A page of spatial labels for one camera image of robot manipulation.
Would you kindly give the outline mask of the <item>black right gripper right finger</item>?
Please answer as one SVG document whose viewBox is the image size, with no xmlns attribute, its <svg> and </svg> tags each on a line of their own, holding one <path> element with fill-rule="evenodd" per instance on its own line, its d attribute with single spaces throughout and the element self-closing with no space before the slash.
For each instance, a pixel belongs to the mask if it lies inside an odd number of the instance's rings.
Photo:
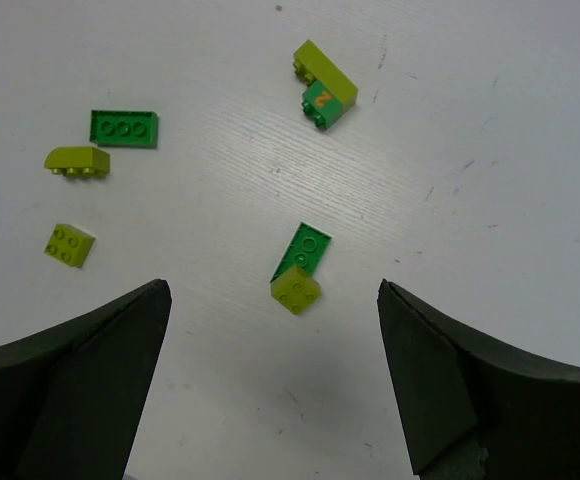
<svg viewBox="0 0 580 480">
<path fill-rule="evenodd" d="M 580 367 L 465 325 L 390 281 L 386 359 L 422 479 L 580 479 Z"/>
</svg>

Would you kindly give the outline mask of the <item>green three-stud lego plate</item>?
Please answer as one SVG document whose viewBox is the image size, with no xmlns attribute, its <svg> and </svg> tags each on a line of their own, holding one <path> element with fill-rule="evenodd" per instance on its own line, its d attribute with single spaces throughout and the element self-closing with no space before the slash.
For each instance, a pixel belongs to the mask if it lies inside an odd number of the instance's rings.
<svg viewBox="0 0 580 480">
<path fill-rule="evenodd" d="M 158 121 L 153 111 L 92 110 L 89 140 L 102 147 L 156 149 Z"/>
</svg>

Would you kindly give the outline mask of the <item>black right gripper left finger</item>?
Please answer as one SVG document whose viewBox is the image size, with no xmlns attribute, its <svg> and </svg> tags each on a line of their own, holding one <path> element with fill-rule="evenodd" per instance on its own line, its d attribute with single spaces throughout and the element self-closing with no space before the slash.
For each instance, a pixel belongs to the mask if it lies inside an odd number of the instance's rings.
<svg viewBox="0 0 580 480">
<path fill-rule="evenodd" d="M 0 346 L 0 479 L 124 476 L 171 305 L 155 279 Z"/>
</svg>

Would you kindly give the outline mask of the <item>green lego with orange numeral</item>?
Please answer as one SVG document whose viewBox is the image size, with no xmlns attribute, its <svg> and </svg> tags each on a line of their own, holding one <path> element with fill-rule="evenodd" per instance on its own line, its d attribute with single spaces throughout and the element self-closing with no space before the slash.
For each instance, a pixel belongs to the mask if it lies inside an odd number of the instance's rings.
<svg viewBox="0 0 580 480">
<path fill-rule="evenodd" d="M 301 107 L 304 115 L 321 131 L 329 129 L 344 114 L 343 104 L 318 80 L 303 93 Z"/>
</svg>

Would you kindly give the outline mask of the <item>long lime lego brick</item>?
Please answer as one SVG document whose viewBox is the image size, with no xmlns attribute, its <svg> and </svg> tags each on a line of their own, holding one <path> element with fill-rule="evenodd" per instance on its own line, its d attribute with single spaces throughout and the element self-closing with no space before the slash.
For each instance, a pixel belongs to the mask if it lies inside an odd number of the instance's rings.
<svg viewBox="0 0 580 480">
<path fill-rule="evenodd" d="M 343 112 L 355 105 L 357 86 L 311 40 L 294 52 L 293 68 L 307 86 L 319 81 L 342 104 Z"/>
</svg>

